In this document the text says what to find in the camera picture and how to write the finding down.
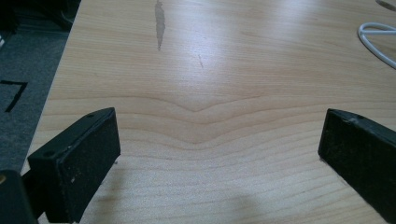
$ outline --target floor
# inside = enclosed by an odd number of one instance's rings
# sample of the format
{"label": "floor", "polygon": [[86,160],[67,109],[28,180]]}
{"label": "floor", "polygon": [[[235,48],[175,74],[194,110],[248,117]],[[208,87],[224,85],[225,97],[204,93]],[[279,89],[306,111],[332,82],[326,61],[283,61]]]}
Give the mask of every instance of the floor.
{"label": "floor", "polygon": [[68,32],[30,8],[16,34],[0,31],[0,170],[21,171]]}

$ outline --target gray carpet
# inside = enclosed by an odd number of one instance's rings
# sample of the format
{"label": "gray carpet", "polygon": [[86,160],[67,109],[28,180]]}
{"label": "gray carpet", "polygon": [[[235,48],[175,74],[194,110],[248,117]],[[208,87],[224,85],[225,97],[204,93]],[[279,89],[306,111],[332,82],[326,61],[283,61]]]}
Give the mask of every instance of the gray carpet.
{"label": "gray carpet", "polygon": [[21,170],[67,37],[22,26],[0,48],[0,170]]}

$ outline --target white cable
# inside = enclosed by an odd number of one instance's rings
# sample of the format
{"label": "white cable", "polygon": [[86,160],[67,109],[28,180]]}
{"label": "white cable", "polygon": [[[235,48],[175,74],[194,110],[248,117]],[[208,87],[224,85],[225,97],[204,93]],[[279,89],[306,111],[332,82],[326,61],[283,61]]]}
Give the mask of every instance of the white cable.
{"label": "white cable", "polygon": [[[365,30],[366,28],[374,28],[378,30]],[[361,43],[363,43],[363,45],[366,46],[368,50],[370,50],[384,63],[387,63],[389,66],[396,69],[396,62],[394,62],[392,59],[390,59],[381,51],[379,51],[376,47],[374,47],[374,45],[367,39],[367,35],[396,35],[396,28],[378,22],[367,22],[361,25],[358,30],[358,36],[361,40]]]}

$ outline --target wooden table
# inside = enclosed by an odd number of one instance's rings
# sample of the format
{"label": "wooden table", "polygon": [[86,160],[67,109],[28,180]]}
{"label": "wooden table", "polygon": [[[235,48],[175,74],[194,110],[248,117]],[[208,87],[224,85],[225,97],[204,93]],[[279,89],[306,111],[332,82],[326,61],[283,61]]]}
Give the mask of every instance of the wooden table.
{"label": "wooden table", "polygon": [[[117,111],[121,156],[81,223],[384,222],[317,151],[328,108],[396,130],[396,71],[357,37],[396,13],[375,0],[156,4],[83,0],[52,84],[31,152]],[[392,38],[375,43],[396,55]]]}

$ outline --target wood grain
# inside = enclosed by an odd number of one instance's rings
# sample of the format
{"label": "wood grain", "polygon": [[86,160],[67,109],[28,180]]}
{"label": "wood grain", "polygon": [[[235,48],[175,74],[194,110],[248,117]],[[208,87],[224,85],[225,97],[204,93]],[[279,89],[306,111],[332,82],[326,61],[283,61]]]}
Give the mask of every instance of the wood grain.
{"label": "wood grain", "polygon": [[[396,130],[369,1],[82,0],[31,152],[115,106],[121,156],[81,223],[383,223],[327,164],[327,108]],[[394,40],[379,40],[396,55]]]}

